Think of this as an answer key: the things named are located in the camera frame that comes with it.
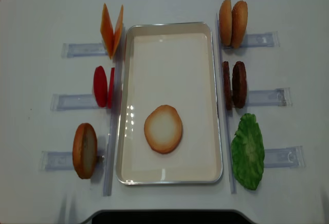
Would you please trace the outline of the green lettuce leaf in holder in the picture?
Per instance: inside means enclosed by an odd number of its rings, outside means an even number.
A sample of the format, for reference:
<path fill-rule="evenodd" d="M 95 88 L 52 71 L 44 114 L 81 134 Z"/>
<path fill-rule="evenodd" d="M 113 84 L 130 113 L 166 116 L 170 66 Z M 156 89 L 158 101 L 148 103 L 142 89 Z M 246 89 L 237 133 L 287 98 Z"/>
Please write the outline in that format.
<path fill-rule="evenodd" d="M 255 191 L 264 172 L 263 137 L 254 114 L 242 115 L 231 143 L 235 179 L 246 189 Z"/>

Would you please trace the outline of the orange cheese slice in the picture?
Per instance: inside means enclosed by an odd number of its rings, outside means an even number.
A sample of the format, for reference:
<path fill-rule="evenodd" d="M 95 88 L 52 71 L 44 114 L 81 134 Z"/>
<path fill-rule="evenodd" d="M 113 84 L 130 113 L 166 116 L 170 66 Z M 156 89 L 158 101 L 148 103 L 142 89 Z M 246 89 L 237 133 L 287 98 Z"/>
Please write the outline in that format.
<path fill-rule="evenodd" d="M 114 32 L 113 56 L 116 53 L 116 50 L 118 48 L 118 45 L 119 45 L 119 42 L 121 39 L 122 28 L 123 28 L 123 5 L 121 5 L 120 13 L 119 13 L 119 16 L 117 19 L 115 32 Z"/>
<path fill-rule="evenodd" d="M 113 57 L 114 31 L 106 4 L 103 5 L 100 32 L 110 59 Z"/>

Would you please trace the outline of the left orange cheese slice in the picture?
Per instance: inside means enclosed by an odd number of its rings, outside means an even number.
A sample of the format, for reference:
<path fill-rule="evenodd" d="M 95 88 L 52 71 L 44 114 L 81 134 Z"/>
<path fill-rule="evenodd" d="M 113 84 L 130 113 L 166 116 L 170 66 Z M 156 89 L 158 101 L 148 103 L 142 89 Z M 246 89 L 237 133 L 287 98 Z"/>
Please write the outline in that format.
<path fill-rule="evenodd" d="M 113 57 L 114 31 L 106 4 L 103 5 L 100 32 L 110 59 Z"/>

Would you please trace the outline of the left bun slice top right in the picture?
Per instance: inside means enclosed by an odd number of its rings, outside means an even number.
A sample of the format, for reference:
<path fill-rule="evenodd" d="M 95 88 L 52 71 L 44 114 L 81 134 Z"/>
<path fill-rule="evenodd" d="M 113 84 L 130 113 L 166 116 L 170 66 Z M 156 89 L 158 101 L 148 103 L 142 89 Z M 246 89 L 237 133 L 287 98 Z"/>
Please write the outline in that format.
<path fill-rule="evenodd" d="M 219 10 L 219 29 L 222 44 L 230 46 L 232 36 L 231 0 L 224 0 Z"/>

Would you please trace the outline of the brown meat patty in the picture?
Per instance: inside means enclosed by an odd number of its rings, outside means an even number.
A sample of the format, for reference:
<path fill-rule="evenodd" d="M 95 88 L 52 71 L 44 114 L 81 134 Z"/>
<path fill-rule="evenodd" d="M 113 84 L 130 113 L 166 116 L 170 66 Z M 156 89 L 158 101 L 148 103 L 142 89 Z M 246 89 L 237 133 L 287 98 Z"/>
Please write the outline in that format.
<path fill-rule="evenodd" d="M 247 97 L 247 80 L 245 65 L 241 61 L 237 61 L 232 73 L 232 99 L 236 108 L 245 106 Z"/>
<path fill-rule="evenodd" d="M 224 94 L 225 94 L 226 109 L 232 110 L 230 71 L 229 71 L 229 64 L 227 61 L 222 62 L 222 69 L 223 69 L 223 81 L 224 81 Z"/>

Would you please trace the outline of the clear acrylic holder right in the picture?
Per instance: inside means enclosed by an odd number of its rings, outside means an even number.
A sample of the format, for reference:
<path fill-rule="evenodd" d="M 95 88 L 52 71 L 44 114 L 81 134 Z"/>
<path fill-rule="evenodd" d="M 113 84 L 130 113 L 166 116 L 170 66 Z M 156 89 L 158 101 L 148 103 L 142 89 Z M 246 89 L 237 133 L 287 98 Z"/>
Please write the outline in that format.
<path fill-rule="evenodd" d="M 226 49 L 220 41 L 220 29 L 218 15 L 215 19 L 216 26 L 216 40 L 218 51 L 218 65 L 219 65 L 219 78 L 221 80 L 221 87 L 224 86 L 223 77 L 223 49 Z M 277 32 L 269 32 L 263 34 L 248 34 L 242 43 L 244 48 L 248 47 L 265 47 L 274 46 L 278 44 Z M 274 90 L 250 90 L 247 94 L 246 106 L 292 106 L 290 89 L 289 88 L 277 88 Z M 233 175 L 232 169 L 232 157 L 231 157 L 231 141 L 232 136 L 235 133 L 235 129 L 230 127 L 230 122 L 233 120 L 233 114 L 230 111 L 223 111 L 223 119 L 220 124 L 224 125 L 224 129 L 221 130 L 221 141 L 226 144 L 226 154 L 228 159 L 228 175 L 230 182 L 231 194 L 236 193 L 236 179 Z M 302 146 L 293 146 L 287 148 L 273 148 L 265 150 L 264 166 L 266 168 L 295 168 L 305 167 L 304 151 Z"/>

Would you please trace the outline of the white rectangular tray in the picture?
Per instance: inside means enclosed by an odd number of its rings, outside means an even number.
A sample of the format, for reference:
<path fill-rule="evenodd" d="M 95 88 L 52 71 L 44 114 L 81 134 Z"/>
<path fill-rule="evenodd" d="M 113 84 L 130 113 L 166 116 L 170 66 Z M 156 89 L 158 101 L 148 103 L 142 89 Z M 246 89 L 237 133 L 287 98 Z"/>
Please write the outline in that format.
<path fill-rule="evenodd" d="M 214 183 L 223 172 L 210 27 L 203 22 L 136 25 L 126 33 L 116 172 L 125 185 Z M 144 135 L 158 107 L 176 109 L 178 146 L 154 151 Z"/>

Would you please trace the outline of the left brown meat patty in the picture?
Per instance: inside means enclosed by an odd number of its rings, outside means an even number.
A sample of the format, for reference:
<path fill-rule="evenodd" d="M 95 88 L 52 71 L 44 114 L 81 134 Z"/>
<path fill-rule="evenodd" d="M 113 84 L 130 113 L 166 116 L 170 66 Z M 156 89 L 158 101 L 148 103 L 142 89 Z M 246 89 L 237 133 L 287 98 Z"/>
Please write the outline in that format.
<path fill-rule="evenodd" d="M 222 62 L 222 69 L 223 69 L 223 81 L 224 81 L 224 94 L 225 94 L 226 109 L 232 110 L 230 71 L 229 71 L 229 64 L 227 61 Z"/>

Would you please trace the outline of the clear acrylic holder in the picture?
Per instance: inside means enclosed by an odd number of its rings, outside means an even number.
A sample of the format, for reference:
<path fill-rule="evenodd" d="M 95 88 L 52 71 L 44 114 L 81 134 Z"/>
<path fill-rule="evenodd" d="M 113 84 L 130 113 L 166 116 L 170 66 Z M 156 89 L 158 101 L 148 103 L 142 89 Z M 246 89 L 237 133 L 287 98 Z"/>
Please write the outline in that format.
<path fill-rule="evenodd" d="M 98 167 L 104 166 L 104 186 L 103 195 L 110 196 L 112 194 L 113 174 L 114 174 L 114 157 L 115 146 L 118 138 L 118 123 L 120 119 L 119 111 L 121 104 L 121 73 L 123 64 L 123 49 L 119 46 L 116 55 L 114 55 L 115 63 L 115 80 L 112 98 L 112 107 L 109 138 L 106 150 L 100 150 L 98 156 Z M 107 55 L 103 43 L 89 44 L 69 44 L 64 43 L 62 47 L 63 58 L 74 57 L 94 57 Z M 54 94 L 51 100 L 50 110 L 52 111 L 68 111 L 68 110 L 87 110 L 99 109 L 93 94 L 65 95 Z M 51 152 L 43 151 L 40 162 L 40 170 L 42 171 L 66 171 L 73 170 L 71 152 Z"/>
<path fill-rule="evenodd" d="M 218 15 L 215 19 L 216 26 L 216 40 L 218 51 L 218 65 L 219 65 L 219 78 L 221 80 L 221 87 L 224 86 L 223 77 L 223 49 L 226 49 L 220 41 L 220 29 Z M 263 34 L 248 34 L 242 43 L 244 48 L 248 47 L 265 47 L 274 46 L 278 44 L 277 32 L 269 32 Z M 247 94 L 246 106 L 292 106 L 290 89 L 289 88 L 277 88 L 274 90 L 250 90 Z M 236 179 L 233 175 L 232 169 L 232 157 L 231 157 L 231 141 L 232 136 L 235 133 L 235 129 L 230 127 L 230 122 L 233 120 L 233 114 L 230 111 L 223 111 L 223 119 L 220 124 L 224 125 L 224 129 L 221 130 L 221 141 L 226 144 L 226 154 L 228 159 L 228 175 L 230 182 L 231 194 L 236 193 Z M 305 167 L 304 151 L 302 146 L 293 146 L 287 148 L 273 148 L 265 150 L 264 166 L 266 168 L 295 168 Z"/>

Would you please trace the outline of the right red tomato slice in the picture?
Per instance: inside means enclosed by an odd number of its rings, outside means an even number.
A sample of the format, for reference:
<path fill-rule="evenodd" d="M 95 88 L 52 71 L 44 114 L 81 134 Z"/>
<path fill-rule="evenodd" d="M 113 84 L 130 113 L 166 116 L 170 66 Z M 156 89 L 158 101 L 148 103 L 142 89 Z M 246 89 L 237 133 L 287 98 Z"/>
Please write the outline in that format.
<path fill-rule="evenodd" d="M 110 82 L 108 88 L 108 96 L 107 96 L 107 108 L 111 109 L 112 107 L 112 98 L 114 91 L 114 80 L 115 80 L 115 67 L 111 68 Z"/>

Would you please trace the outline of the right orange cheese slice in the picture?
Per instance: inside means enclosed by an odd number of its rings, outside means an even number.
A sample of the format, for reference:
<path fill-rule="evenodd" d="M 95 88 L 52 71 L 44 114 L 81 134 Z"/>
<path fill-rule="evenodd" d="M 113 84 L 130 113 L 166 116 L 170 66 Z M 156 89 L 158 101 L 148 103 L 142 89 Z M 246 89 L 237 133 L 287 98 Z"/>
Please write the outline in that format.
<path fill-rule="evenodd" d="M 114 32 L 113 56 L 116 53 L 116 50 L 118 48 L 118 45 L 119 45 L 119 42 L 121 39 L 122 28 L 123 28 L 123 5 L 121 5 L 120 13 L 119 13 L 119 16 L 117 19 L 115 32 Z"/>

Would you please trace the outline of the red tomato slice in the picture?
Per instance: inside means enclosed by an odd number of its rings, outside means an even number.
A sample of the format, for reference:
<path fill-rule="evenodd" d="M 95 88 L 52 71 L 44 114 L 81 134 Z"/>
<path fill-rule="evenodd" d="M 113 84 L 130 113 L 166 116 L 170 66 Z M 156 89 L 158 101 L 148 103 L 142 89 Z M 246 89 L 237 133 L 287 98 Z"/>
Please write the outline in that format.
<path fill-rule="evenodd" d="M 108 96 L 107 96 L 107 108 L 111 109 L 112 107 L 112 98 L 114 91 L 114 80 L 115 80 L 115 67 L 111 68 L 110 82 L 108 88 Z"/>
<path fill-rule="evenodd" d="M 102 66 L 95 69 L 93 89 L 95 99 L 99 107 L 106 107 L 107 104 L 107 78 Z"/>

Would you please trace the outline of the standing bread slice left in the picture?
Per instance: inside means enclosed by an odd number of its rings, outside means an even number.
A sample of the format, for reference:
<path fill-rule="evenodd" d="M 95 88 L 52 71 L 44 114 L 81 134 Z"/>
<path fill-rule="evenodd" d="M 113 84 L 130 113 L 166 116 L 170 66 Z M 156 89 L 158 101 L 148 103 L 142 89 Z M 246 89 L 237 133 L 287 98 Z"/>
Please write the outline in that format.
<path fill-rule="evenodd" d="M 97 137 L 89 123 L 78 126 L 73 147 L 72 162 L 77 175 L 81 179 L 90 179 L 97 162 Z"/>

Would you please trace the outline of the right brown meat patty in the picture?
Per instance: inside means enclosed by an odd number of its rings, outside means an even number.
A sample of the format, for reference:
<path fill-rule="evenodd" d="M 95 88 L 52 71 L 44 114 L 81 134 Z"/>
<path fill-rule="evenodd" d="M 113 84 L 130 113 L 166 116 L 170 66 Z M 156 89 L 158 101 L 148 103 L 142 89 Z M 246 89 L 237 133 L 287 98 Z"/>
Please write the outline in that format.
<path fill-rule="evenodd" d="M 247 80 L 245 65 L 241 61 L 237 61 L 232 73 L 232 99 L 236 108 L 245 106 L 247 97 Z"/>

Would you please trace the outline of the bun slice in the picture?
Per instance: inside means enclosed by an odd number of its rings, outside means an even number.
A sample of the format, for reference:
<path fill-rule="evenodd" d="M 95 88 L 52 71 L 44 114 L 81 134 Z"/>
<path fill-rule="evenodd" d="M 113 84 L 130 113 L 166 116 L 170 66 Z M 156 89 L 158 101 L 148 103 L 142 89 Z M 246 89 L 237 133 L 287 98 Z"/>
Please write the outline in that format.
<path fill-rule="evenodd" d="M 219 29 L 222 44 L 230 46 L 232 36 L 231 0 L 224 0 L 219 10 Z"/>
<path fill-rule="evenodd" d="M 238 1 L 232 9 L 232 37 L 231 46 L 239 48 L 241 45 L 248 21 L 248 6 L 245 1 Z"/>

